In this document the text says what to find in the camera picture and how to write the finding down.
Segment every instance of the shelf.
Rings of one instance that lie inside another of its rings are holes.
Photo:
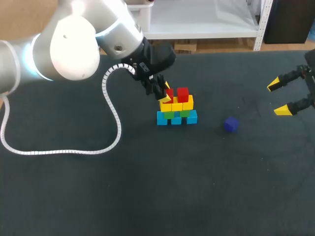
[[[148,39],[257,37],[246,0],[157,0]]]

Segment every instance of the red block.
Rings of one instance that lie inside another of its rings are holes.
[[[179,103],[188,102],[189,99],[188,88],[177,88],[177,97]]]
[[[167,95],[171,98],[170,101],[165,102],[165,103],[166,104],[167,103],[173,103],[174,102],[174,89],[170,88],[170,89],[166,89],[165,91],[166,91]]]

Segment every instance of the black table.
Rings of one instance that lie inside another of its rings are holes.
[[[116,137],[101,78],[39,82],[10,96],[21,150],[101,149]],[[198,125],[156,126],[158,103],[125,71],[108,82],[123,136],[99,156],[19,156],[0,145],[1,236],[315,234],[315,111],[277,117],[302,80],[269,93],[304,52],[182,55],[164,74],[188,87]],[[227,134],[224,120],[240,121]]]

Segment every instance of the black cabinet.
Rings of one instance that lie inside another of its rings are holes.
[[[305,43],[315,19],[315,0],[274,0],[265,43]]]

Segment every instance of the dark blue cube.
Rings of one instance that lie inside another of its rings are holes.
[[[224,129],[227,132],[233,133],[233,132],[235,132],[237,130],[238,125],[239,125],[239,122],[238,122],[237,119],[235,119],[234,117],[229,117],[224,122]]]

